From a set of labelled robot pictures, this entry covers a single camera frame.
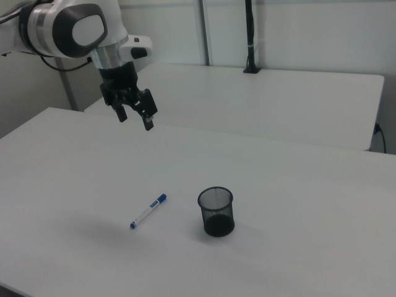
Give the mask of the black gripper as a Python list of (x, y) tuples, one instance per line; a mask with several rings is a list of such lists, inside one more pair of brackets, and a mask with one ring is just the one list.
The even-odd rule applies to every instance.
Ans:
[(106, 105), (112, 106), (119, 122), (127, 119), (123, 104), (129, 105), (142, 118), (146, 131), (151, 130), (153, 116), (158, 112), (149, 89), (139, 90), (137, 72), (133, 62), (112, 69), (99, 70), (103, 83), (100, 85)]

